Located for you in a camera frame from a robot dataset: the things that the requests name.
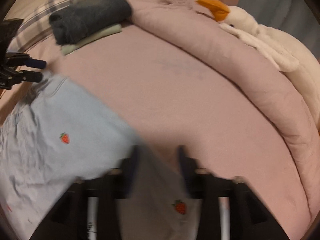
pink blanket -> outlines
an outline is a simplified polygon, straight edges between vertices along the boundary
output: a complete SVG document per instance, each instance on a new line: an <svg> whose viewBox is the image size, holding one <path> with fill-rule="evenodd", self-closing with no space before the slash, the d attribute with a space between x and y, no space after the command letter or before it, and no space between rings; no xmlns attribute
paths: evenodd
<svg viewBox="0 0 320 240"><path fill-rule="evenodd" d="M196 13L199 8L194 0L128 1L136 25L233 81L277 127L291 151L314 218L320 205L320 140L310 112L292 84L253 48Z"/></svg>

bed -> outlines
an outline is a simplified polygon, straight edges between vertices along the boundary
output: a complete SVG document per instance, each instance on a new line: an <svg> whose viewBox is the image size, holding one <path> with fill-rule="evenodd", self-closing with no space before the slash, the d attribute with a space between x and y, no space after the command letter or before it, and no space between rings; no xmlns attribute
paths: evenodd
<svg viewBox="0 0 320 240"><path fill-rule="evenodd" d="M46 0L14 1L1 0L2 18L25 18ZM320 139L301 95L195 0L128 1L134 14L121 33L65 57L48 33L27 52L118 113L172 169L183 144L218 176L246 177L289 238L301 239L320 210ZM305 1L319 21L319 0ZM28 86L2 93L1 122ZM34 227L16 227L3 209L4 230L28 239Z"/></svg>

light green folded garment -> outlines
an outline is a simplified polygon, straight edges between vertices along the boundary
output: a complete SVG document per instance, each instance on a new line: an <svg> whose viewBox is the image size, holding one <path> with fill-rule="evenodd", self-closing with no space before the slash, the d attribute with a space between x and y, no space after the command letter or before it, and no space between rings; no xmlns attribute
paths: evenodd
<svg viewBox="0 0 320 240"><path fill-rule="evenodd" d="M76 44L67 44L67 45L61 46L61 52L63 55L68 55L71 52L75 51L76 49L79 49L90 42L101 39L102 37L106 37L106 36L109 36L109 35L112 35L115 33L119 33L121 31L122 31L122 29L121 29L120 24L112 25L111 27L107 27L105 29L102 29L102 30L92 34L91 36L82 39L81 41L79 41Z"/></svg>

stack of folded clothes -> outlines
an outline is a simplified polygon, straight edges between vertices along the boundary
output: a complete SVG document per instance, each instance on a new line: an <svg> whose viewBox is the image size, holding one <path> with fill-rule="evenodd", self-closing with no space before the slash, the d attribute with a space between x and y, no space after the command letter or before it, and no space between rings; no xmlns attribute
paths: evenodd
<svg viewBox="0 0 320 240"><path fill-rule="evenodd" d="M64 55L80 47L121 32L119 24L130 17L126 0L81 0L49 17L53 34Z"/></svg>

gray curtain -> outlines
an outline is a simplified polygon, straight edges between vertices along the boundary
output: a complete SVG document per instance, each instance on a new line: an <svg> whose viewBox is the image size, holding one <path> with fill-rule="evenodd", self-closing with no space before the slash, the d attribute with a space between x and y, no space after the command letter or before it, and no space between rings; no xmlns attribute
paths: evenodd
<svg viewBox="0 0 320 240"><path fill-rule="evenodd" d="M239 0L258 23L285 31L320 58L320 25L304 0Z"/></svg>

